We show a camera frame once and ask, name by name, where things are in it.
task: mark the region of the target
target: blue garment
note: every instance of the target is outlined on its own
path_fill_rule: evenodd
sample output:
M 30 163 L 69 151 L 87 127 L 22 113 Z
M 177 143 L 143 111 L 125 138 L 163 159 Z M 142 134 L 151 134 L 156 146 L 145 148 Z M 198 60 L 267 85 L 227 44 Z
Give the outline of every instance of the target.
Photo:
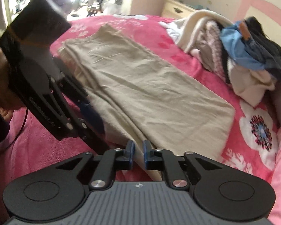
M 245 50 L 242 35 L 238 30 L 240 21 L 224 28 L 220 33 L 220 39 L 229 56 L 240 66 L 251 70 L 263 70 L 265 65 L 257 61 Z

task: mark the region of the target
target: pile of clothes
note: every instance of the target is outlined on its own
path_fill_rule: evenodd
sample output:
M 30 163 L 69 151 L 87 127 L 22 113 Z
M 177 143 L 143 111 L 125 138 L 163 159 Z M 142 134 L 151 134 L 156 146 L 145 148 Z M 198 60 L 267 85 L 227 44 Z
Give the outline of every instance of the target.
M 184 52 L 253 107 L 281 82 L 281 47 L 266 37 L 255 17 L 233 23 L 213 11 L 198 10 L 160 25 Z

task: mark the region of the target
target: wooden drawer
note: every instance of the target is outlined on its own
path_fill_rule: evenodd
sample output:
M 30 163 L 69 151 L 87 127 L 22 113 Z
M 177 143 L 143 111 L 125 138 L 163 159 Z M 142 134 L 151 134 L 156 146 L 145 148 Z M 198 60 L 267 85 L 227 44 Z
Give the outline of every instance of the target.
M 182 19 L 193 13 L 195 9 L 174 0 L 164 0 L 161 16 L 165 18 Z

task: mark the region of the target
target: silver bolt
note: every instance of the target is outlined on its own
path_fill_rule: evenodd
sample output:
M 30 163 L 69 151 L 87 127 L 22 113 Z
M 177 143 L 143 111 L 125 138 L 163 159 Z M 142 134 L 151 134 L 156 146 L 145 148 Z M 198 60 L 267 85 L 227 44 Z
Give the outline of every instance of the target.
M 102 188 L 106 185 L 106 183 L 103 180 L 95 180 L 92 181 L 91 186 L 94 188 Z
M 73 129 L 73 126 L 72 126 L 72 124 L 70 124 L 70 123 L 67 123 L 67 128 L 68 128 L 68 129 L 70 129 L 70 130 L 72 130 L 72 129 Z
M 183 179 L 177 179 L 173 182 L 173 185 L 175 187 L 185 187 L 187 185 L 187 181 L 185 181 Z

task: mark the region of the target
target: pink blanket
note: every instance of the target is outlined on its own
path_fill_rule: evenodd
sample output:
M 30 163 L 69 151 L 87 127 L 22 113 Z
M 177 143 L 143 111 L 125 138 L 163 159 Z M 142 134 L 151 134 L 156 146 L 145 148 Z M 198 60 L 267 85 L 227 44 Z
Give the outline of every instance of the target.
M 62 41 L 90 36 L 108 22 L 233 105 L 235 120 L 221 162 L 270 182 L 277 153 L 277 128 L 265 105 L 261 103 L 253 109 L 242 101 L 218 76 L 205 71 L 197 59 L 180 50 L 158 24 L 159 21 L 170 22 L 154 16 L 99 16 L 77 20 L 69 31 L 53 43 L 51 51 L 57 55 Z M 0 149 L 4 150 L 13 140 L 24 116 L 25 109 L 15 112 L 9 136 L 0 144 Z M 24 132 L 13 146 L 0 155 L 0 223 L 8 217 L 2 193 L 10 181 L 85 151 L 90 151 L 90 148 L 80 139 L 57 141 L 29 112 Z M 139 167 L 117 173 L 117 179 L 149 180 Z

